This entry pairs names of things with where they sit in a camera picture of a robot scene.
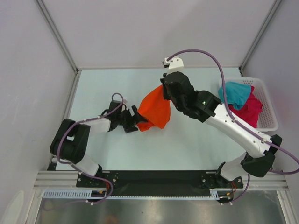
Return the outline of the teal t-shirt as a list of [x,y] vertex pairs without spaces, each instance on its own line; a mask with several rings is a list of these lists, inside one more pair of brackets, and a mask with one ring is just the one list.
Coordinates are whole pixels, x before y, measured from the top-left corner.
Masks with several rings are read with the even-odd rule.
[[232,105],[236,110],[243,108],[251,94],[251,86],[236,82],[225,83],[227,105]]

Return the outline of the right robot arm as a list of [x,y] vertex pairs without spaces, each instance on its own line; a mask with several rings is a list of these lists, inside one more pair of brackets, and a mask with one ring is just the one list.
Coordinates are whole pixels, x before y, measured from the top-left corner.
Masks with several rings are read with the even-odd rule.
[[196,91],[182,72],[164,73],[160,79],[164,99],[171,100],[184,115],[213,126],[238,143],[245,153],[230,162],[223,162],[215,173],[220,187],[227,187],[242,175],[264,177],[272,168],[276,146],[282,138],[258,132],[238,117],[231,118],[221,100],[208,91]]

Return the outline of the white plastic basket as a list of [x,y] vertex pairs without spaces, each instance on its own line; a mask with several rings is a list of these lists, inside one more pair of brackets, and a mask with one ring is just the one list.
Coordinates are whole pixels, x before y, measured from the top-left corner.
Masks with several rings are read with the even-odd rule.
[[257,130],[261,132],[273,132],[278,129],[278,121],[264,82],[252,77],[228,77],[225,82],[235,82],[254,86],[253,95],[263,104],[262,112],[257,121]]

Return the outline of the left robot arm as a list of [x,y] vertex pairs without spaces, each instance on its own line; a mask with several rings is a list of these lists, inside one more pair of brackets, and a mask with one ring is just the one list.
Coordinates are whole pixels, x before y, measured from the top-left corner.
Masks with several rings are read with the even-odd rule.
[[92,186],[101,185],[102,166],[86,153],[89,137],[97,133],[111,132],[118,126],[122,126],[125,133],[138,131],[137,125],[145,124],[147,120],[139,114],[135,105],[132,110],[134,114],[121,102],[112,101],[109,108],[96,118],[80,122],[64,119],[50,145],[50,152],[60,159],[61,163],[74,166],[87,174],[87,181]]

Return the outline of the orange t-shirt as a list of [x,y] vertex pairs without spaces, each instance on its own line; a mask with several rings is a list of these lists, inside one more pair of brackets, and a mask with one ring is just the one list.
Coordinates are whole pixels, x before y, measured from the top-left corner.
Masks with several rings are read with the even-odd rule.
[[147,131],[152,127],[164,129],[171,119],[170,101],[164,99],[163,86],[155,88],[141,102],[138,113],[147,121],[138,123],[137,127],[141,132]]

